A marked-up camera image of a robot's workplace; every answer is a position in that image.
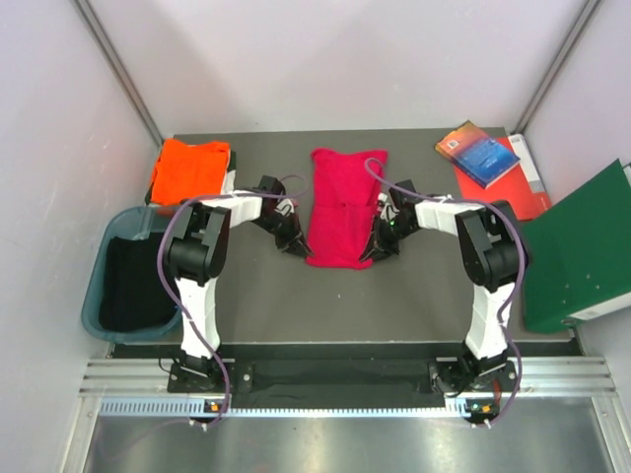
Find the red t shirt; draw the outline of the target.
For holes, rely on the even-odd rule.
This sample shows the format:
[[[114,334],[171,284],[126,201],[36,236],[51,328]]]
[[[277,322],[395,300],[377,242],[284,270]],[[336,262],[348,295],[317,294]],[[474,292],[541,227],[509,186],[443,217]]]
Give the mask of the red t shirt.
[[[373,260],[361,258],[377,214],[386,150],[352,154],[319,148],[314,164],[307,263],[318,268],[363,270]]]

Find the orange t shirt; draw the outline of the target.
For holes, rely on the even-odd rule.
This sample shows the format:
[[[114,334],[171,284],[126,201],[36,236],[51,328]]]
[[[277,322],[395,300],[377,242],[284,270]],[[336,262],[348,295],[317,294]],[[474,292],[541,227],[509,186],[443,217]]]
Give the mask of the orange t shirt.
[[[230,145],[189,145],[167,139],[152,169],[148,201],[163,206],[206,194],[220,194],[230,163]]]

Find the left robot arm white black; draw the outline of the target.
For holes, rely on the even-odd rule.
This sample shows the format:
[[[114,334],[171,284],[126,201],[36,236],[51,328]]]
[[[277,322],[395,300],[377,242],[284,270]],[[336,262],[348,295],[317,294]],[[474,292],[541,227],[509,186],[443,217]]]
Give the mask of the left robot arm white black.
[[[220,359],[216,287],[224,269],[230,230],[253,223],[275,238],[277,248],[305,258],[311,254],[296,212],[285,195],[236,191],[185,201],[171,219],[159,246],[158,274],[180,310],[183,338],[172,367],[179,391],[228,388],[228,370]]]

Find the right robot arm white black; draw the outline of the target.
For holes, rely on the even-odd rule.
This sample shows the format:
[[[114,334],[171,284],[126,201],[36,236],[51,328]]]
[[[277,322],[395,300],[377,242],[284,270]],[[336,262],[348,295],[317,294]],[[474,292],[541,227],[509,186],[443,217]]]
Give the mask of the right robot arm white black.
[[[528,264],[511,205],[393,195],[378,208],[361,262],[399,254],[400,242],[420,230],[458,239],[463,268],[473,284],[472,316],[461,355],[454,365],[437,368],[434,380],[452,394],[485,388],[507,366],[511,306]]]

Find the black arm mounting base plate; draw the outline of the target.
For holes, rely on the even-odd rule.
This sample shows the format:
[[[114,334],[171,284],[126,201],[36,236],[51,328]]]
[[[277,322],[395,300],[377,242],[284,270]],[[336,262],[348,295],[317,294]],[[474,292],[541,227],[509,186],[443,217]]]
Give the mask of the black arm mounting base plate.
[[[498,400],[517,381],[513,363],[472,379],[459,343],[225,344],[229,375],[216,364],[207,376],[173,357],[167,390],[230,393],[233,408],[379,409],[439,407],[450,393]]]

